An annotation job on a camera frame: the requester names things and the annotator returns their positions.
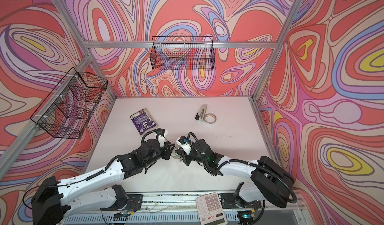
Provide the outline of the large keyring with coloured keys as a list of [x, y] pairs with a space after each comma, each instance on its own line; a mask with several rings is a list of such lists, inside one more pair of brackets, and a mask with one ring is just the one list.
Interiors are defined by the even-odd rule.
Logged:
[[185, 158], [187, 154], [182, 148], [177, 148], [174, 150], [173, 157], [178, 159], [181, 163], [185, 163]]

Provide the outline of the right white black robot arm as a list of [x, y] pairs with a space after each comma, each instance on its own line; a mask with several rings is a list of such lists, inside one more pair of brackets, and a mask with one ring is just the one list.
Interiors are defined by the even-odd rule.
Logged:
[[262, 156], [259, 160], [243, 161], [215, 153], [205, 140], [192, 142], [182, 136], [175, 153], [186, 166], [191, 162], [202, 165], [211, 176], [234, 176], [245, 179], [235, 191], [239, 206], [266, 200], [278, 208], [295, 204], [298, 198], [293, 190], [294, 178], [272, 159]]

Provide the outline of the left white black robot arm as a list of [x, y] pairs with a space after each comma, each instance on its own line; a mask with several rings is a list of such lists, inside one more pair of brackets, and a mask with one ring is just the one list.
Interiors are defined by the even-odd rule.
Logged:
[[169, 160], [175, 144], [166, 138], [167, 131], [155, 129], [156, 138], [143, 135], [138, 149], [113, 157], [104, 167], [77, 177], [45, 179], [31, 199], [33, 223], [56, 225], [65, 217], [87, 211], [96, 204], [106, 210], [122, 210], [129, 198], [116, 182], [146, 173], [158, 160]]

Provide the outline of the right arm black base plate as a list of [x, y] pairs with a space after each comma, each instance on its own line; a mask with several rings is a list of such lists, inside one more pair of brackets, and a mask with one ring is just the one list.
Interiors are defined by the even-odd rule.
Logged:
[[219, 198], [224, 209], [254, 209], [257, 211], [263, 207], [262, 202], [253, 201], [249, 203], [235, 193], [220, 193]]

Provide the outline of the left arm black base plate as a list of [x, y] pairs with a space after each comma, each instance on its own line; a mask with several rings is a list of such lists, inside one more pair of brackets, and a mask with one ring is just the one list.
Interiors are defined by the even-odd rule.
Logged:
[[137, 211], [141, 209], [142, 194], [116, 196], [116, 201], [109, 207], [100, 208], [101, 211]]

